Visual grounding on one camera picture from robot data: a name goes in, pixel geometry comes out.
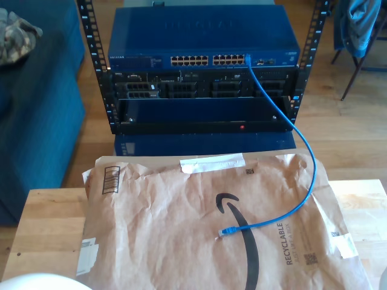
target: blue jacket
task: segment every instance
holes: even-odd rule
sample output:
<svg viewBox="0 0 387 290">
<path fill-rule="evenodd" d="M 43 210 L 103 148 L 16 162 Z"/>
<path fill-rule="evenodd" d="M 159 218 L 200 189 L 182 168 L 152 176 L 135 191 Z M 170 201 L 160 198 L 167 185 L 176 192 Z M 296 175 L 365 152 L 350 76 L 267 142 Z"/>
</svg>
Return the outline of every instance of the blue jacket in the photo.
<svg viewBox="0 0 387 290">
<path fill-rule="evenodd" d="M 334 13 L 334 49 L 346 48 L 353 56 L 367 51 L 382 0 L 340 0 Z"/>
</svg>

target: white object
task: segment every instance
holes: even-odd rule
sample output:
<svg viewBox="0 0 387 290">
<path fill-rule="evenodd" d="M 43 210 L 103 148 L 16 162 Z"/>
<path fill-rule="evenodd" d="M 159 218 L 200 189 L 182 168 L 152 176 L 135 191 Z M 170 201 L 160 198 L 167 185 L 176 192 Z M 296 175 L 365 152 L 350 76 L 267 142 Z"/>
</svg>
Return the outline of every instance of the white object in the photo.
<svg viewBox="0 0 387 290">
<path fill-rule="evenodd" d="M 0 290 L 91 290 L 70 278 L 54 274 L 27 274 L 0 283 Z"/>
<path fill-rule="evenodd" d="M 246 166 L 242 153 L 180 160 L 184 173 L 199 173 Z"/>
</svg>

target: wooden floor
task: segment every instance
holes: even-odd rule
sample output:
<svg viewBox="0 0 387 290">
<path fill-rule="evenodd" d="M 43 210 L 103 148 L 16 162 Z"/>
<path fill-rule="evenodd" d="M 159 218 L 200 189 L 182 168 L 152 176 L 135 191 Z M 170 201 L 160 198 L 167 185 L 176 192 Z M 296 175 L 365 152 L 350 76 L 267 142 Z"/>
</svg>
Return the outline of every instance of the wooden floor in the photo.
<svg viewBox="0 0 387 290">
<path fill-rule="evenodd" d="M 304 46 L 314 5 L 310 0 L 276 1 L 284 4 L 299 45 Z M 93 0 L 105 56 L 112 29 L 114 10 L 121 1 Z M 376 43 L 368 63 L 387 66 L 386 42 Z M 333 50 L 333 18 L 325 24 L 316 61 L 308 81 L 296 125 L 310 142 L 317 158 L 325 165 L 330 180 L 380 179 L 387 185 L 387 74 L 361 72 L 347 99 L 340 98 L 354 71 L 348 53 L 330 64 Z M 64 187 L 83 186 L 82 172 L 95 160 L 111 155 L 111 135 L 90 54 L 79 73 L 79 89 L 86 117 L 79 135 Z M 298 147 L 302 141 L 296 137 Z M 14 228 L 0 229 L 0 274 L 4 269 Z"/>
</svg>

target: amazon padded mailer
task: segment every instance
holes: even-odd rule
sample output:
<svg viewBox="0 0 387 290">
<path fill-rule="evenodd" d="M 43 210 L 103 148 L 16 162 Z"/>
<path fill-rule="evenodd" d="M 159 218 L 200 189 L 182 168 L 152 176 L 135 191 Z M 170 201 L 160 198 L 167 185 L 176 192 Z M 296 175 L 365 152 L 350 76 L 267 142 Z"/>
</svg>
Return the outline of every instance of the amazon padded mailer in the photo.
<svg viewBox="0 0 387 290">
<path fill-rule="evenodd" d="M 218 231 L 276 218 L 307 194 L 307 155 L 183 173 L 110 163 L 93 170 L 84 239 L 98 253 L 77 277 L 99 289 L 369 289 L 321 163 L 294 215 L 222 239 Z"/>
</svg>

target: blue box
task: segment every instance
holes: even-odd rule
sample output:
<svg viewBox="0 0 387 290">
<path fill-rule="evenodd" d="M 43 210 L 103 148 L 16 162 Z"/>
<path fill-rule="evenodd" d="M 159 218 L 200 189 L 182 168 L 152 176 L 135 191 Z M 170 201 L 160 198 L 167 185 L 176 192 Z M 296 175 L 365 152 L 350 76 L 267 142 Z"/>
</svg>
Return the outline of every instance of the blue box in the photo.
<svg viewBox="0 0 387 290">
<path fill-rule="evenodd" d="M 118 8 L 113 72 L 297 65 L 300 48 L 281 5 Z"/>
</svg>

